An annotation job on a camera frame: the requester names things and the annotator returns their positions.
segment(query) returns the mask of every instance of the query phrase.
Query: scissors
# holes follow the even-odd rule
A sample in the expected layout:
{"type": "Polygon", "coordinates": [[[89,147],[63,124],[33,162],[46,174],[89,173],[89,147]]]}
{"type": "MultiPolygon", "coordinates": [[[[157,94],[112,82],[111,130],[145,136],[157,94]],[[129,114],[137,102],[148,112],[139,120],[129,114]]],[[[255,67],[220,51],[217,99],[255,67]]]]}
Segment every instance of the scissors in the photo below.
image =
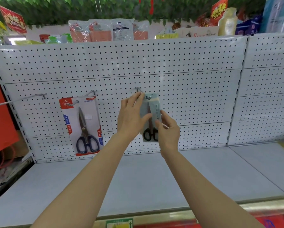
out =
{"type": "Polygon", "coordinates": [[[80,121],[82,134],[81,134],[81,136],[77,140],[76,147],[77,147],[78,153],[87,153],[88,152],[88,149],[87,149],[88,146],[89,146],[90,151],[92,153],[99,151],[100,150],[99,141],[98,141],[98,139],[95,136],[93,136],[93,135],[88,133],[88,130],[86,128],[86,122],[85,122],[84,114],[83,114],[83,112],[82,112],[80,107],[79,107],[79,121],[80,121]],[[94,140],[96,142],[96,144],[97,144],[97,148],[96,149],[92,148],[91,140],[94,140]],[[80,150],[80,148],[79,148],[79,142],[80,141],[83,142],[85,150],[80,150]]]}
{"type": "MultiPolygon", "coordinates": [[[[147,107],[147,111],[148,113],[151,113],[151,108],[149,106],[149,102],[148,102],[148,107],[147,107]]],[[[149,128],[147,128],[146,130],[144,130],[143,132],[143,137],[146,141],[151,141],[151,138],[154,138],[154,141],[157,142],[158,141],[158,130],[153,126],[153,121],[152,118],[148,119],[148,123],[149,123],[149,128]]]]}

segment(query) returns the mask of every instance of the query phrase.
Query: scissors handle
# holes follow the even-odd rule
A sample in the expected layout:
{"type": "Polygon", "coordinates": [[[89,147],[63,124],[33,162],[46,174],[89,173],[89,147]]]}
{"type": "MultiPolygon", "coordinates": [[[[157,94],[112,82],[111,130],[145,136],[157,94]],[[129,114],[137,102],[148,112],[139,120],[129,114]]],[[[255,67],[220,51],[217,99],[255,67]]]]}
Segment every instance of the scissors handle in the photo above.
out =
{"type": "Polygon", "coordinates": [[[87,153],[87,147],[88,147],[88,143],[86,142],[85,138],[83,136],[80,136],[77,140],[77,144],[76,144],[76,147],[77,147],[77,151],[78,153],[87,153]],[[85,147],[85,150],[80,150],[79,148],[79,141],[82,141],[83,144],[84,144],[84,147],[85,147]]]}
{"type": "Polygon", "coordinates": [[[153,128],[153,133],[151,133],[151,130],[149,128],[147,128],[143,132],[143,137],[148,142],[151,141],[151,138],[153,137],[154,141],[157,142],[158,139],[156,138],[156,134],[157,134],[157,138],[158,138],[158,130],[156,128],[153,128]]]}
{"type": "Polygon", "coordinates": [[[99,151],[99,150],[100,150],[100,144],[99,144],[98,139],[97,139],[95,136],[91,135],[91,134],[88,135],[87,138],[88,138],[88,142],[89,142],[88,145],[89,145],[90,151],[91,151],[92,153],[99,151]],[[94,141],[96,142],[96,144],[97,144],[97,148],[96,148],[96,149],[93,149],[93,148],[92,148],[91,140],[94,140],[94,141]]]}

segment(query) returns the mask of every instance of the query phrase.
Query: pegboard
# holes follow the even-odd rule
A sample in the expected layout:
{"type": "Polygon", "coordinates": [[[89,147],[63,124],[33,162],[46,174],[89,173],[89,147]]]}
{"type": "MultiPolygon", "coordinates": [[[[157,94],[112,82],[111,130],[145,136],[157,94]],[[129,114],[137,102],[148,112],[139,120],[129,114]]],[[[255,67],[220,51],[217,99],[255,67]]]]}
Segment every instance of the pegboard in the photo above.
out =
{"type": "Polygon", "coordinates": [[[284,66],[243,69],[238,96],[284,93],[284,66]]]}
{"type": "Polygon", "coordinates": [[[284,117],[233,121],[228,145],[284,139],[284,117]]]}
{"type": "Polygon", "coordinates": [[[133,94],[134,87],[160,94],[160,103],[178,125],[230,122],[240,70],[125,76],[67,81],[6,84],[12,99],[47,93],[46,99],[34,97],[17,101],[17,116],[29,138],[66,135],[58,100],[85,95],[96,89],[103,132],[117,130],[120,101],[133,94]]]}
{"type": "Polygon", "coordinates": [[[7,83],[241,69],[246,37],[0,46],[7,83]]]}
{"type": "Polygon", "coordinates": [[[238,97],[234,121],[284,117],[284,94],[238,97]]]}
{"type": "Polygon", "coordinates": [[[284,66],[284,34],[254,34],[249,37],[243,68],[284,66]]]}
{"type": "MultiPolygon", "coordinates": [[[[180,126],[179,150],[225,146],[229,127],[229,122],[180,126]]],[[[104,142],[108,142],[114,133],[116,131],[103,133],[104,142]]],[[[66,161],[95,156],[94,154],[75,156],[76,152],[68,135],[30,138],[29,144],[34,150],[40,151],[34,153],[38,162],[66,161]]],[[[156,153],[159,151],[157,142],[143,142],[142,135],[139,134],[130,143],[124,154],[156,153]]]]}

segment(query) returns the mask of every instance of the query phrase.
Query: hanging foliage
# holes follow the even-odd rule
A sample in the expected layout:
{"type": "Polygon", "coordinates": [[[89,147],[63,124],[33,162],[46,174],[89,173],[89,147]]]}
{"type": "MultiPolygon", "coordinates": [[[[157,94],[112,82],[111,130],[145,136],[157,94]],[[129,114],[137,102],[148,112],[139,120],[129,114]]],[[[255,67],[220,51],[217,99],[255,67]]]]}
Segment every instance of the hanging foliage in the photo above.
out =
{"type": "MultiPolygon", "coordinates": [[[[68,20],[126,18],[137,20],[195,20],[218,0],[0,0],[21,14],[27,25],[63,25],[68,20]]],[[[229,7],[261,13],[266,0],[229,0],[229,7]]]]}

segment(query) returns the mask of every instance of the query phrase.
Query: yellow bottle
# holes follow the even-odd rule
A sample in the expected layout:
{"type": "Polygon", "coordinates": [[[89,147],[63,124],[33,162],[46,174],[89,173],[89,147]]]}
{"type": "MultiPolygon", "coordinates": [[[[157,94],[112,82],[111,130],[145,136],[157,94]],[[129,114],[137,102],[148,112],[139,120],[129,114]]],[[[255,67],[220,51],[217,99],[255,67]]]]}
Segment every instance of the yellow bottle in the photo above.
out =
{"type": "Polygon", "coordinates": [[[223,17],[219,20],[218,26],[219,31],[218,35],[235,35],[236,25],[237,25],[237,16],[236,8],[227,8],[223,14],[223,17]]]}

